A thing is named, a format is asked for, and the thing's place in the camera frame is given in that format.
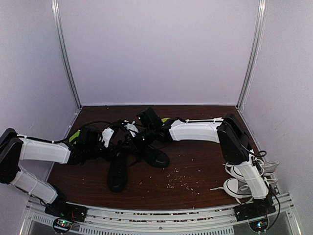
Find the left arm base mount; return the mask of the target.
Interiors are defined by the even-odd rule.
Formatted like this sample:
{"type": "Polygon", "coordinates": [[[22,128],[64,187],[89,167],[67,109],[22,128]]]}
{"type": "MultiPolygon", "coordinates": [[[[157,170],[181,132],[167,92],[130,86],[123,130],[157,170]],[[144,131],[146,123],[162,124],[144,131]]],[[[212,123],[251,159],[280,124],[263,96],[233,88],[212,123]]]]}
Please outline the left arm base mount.
{"type": "Polygon", "coordinates": [[[73,225],[84,222],[88,212],[87,207],[68,203],[61,208],[45,202],[41,204],[45,207],[46,214],[56,217],[53,219],[52,228],[57,234],[65,234],[72,229],[73,225]]]}

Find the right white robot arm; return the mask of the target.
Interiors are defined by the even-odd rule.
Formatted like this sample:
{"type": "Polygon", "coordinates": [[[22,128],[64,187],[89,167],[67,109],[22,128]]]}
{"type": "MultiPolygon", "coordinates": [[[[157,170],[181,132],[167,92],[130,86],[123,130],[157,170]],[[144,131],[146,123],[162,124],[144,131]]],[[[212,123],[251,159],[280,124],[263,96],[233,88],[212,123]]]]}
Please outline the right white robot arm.
{"type": "Polygon", "coordinates": [[[156,168],[165,168],[169,165],[169,157],[159,149],[149,145],[159,141],[210,141],[218,143],[223,158],[240,173],[232,181],[245,182],[249,187],[250,196],[257,200],[251,204],[251,212],[261,216],[269,209],[266,199],[269,186],[263,177],[263,170],[255,163],[249,138],[239,127],[235,116],[219,117],[214,119],[189,120],[181,118],[160,119],[155,113],[150,117],[139,115],[144,129],[139,131],[135,123],[124,121],[122,126],[130,132],[132,145],[139,156],[156,168]]]}

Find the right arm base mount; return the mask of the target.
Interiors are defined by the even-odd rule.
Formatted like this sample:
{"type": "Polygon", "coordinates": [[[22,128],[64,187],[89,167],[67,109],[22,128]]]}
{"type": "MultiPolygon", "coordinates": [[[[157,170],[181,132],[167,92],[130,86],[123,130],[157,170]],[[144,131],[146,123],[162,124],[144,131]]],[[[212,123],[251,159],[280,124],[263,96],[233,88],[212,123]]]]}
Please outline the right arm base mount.
{"type": "Polygon", "coordinates": [[[250,229],[256,233],[265,233],[270,227],[269,214],[276,212],[276,207],[269,201],[259,200],[235,206],[236,220],[248,221],[250,229]]]}

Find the black sneaker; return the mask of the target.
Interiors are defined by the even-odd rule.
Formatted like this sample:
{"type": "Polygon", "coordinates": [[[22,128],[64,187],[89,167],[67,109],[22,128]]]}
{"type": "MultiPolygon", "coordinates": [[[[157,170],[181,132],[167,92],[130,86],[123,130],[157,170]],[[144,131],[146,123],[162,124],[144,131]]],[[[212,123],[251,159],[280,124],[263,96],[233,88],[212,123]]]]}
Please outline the black sneaker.
{"type": "Polygon", "coordinates": [[[107,185],[110,191],[119,193],[125,189],[127,182],[127,155],[123,151],[118,151],[110,163],[107,185]]]}
{"type": "Polygon", "coordinates": [[[167,168],[170,164],[170,159],[166,153],[148,145],[142,147],[137,155],[154,168],[167,168]]]}

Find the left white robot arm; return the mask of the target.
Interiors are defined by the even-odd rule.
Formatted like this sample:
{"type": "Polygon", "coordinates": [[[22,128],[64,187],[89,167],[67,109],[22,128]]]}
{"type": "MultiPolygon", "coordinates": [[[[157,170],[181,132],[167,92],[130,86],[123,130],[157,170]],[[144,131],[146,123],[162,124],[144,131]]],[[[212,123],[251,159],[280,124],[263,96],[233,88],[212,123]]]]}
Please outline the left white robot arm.
{"type": "Polygon", "coordinates": [[[41,199],[59,217],[66,217],[70,213],[70,206],[63,193],[23,169],[20,161],[82,165],[97,158],[110,160],[112,153],[113,146],[94,126],[79,130],[69,143],[20,136],[13,128],[8,128],[0,137],[0,182],[14,185],[41,199]]]}

